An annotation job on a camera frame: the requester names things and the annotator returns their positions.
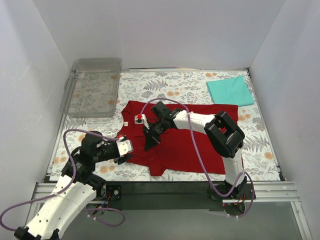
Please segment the red t shirt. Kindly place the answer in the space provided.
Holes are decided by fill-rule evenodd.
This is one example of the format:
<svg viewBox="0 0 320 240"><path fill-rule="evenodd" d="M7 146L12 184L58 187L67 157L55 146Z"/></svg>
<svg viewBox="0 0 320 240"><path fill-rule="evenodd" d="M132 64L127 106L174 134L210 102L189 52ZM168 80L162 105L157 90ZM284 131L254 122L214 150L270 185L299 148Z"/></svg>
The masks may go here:
<svg viewBox="0 0 320 240"><path fill-rule="evenodd" d="M139 114L144 102L130 100L122 110L123 121L128 123L118 132L125 135L133 145L133 157L129 163L146 166L153 177L161 176L165 170L203 173L189 130L169 129L161 135L161 143L145 151L145 135L143 125L135 124L134 117ZM217 114L227 112L237 123L238 106L231 104L187 104L190 111L197 114ZM225 174L222 157L214 150L209 138L199 132L194 132L195 141L208 173Z"/></svg>

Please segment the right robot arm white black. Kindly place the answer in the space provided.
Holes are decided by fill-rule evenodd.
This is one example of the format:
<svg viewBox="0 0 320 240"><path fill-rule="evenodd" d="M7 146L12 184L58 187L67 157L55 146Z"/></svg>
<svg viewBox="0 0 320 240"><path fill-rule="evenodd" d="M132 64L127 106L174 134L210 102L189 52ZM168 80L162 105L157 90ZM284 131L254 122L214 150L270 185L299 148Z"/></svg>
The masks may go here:
<svg viewBox="0 0 320 240"><path fill-rule="evenodd" d="M134 118L136 124L143 124L146 151L160 144L161 134L168 129L205 134L214 150L221 156L225 171L224 183L211 187L214 196L223 199L238 198L245 194L247 177L242 158L245 134L227 112L200 114L189 111L187 106L171 110L162 99L158 100L151 111L157 117L154 123L148 121L143 113Z"/></svg>

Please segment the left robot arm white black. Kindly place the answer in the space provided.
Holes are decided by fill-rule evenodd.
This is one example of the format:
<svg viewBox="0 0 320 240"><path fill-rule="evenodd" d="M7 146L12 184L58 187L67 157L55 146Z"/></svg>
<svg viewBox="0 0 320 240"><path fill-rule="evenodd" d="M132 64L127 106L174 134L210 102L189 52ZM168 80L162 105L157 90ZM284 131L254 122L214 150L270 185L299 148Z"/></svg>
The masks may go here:
<svg viewBox="0 0 320 240"><path fill-rule="evenodd" d="M18 240L59 240L85 206L94 200L106 181L94 173L96 164L115 160L122 164L132 157L134 148L126 136L117 139L87 131L81 145L70 153L68 162L45 202L34 218L18 227Z"/></svg>

